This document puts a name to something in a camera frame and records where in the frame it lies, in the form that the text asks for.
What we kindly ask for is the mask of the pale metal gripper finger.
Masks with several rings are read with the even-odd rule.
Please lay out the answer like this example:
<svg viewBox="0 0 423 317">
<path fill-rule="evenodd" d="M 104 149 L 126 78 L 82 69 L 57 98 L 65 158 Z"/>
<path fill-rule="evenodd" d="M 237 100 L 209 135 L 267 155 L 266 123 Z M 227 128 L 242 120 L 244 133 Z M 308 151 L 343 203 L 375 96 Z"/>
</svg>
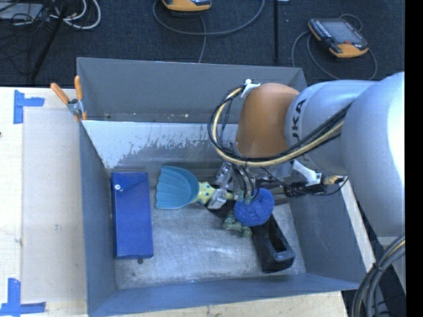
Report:
<svg viewBox="0 0 423 317">
<path fill-rule="evenodd" d="M 215 175 L 215 186 L 217 189 L 233 191 L 234 185 L 235 181 L 233 167 L 230 163 L 223 162 L 217 171 L 217 174 Z"/>
<path fill-rule="evenodd" d="M 208 201 L 208 209 L 220 209 L 227 202 L 227 190 L 217 189 Z"/>
</svg>

